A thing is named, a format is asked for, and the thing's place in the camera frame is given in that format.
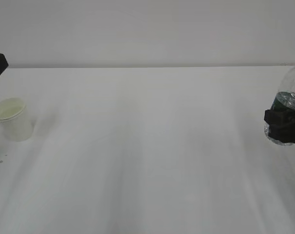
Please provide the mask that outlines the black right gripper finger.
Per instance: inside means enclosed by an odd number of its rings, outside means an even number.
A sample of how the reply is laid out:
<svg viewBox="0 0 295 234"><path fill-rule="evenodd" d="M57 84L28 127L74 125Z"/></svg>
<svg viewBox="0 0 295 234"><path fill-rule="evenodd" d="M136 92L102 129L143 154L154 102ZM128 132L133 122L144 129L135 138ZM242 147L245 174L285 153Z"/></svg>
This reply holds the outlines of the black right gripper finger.
<svg viewBox="0 0 295 234"><path fill-rule="evenodd" d="M266 110L264 121L269 125L268 137L295 144L295 110Z"/></svg>

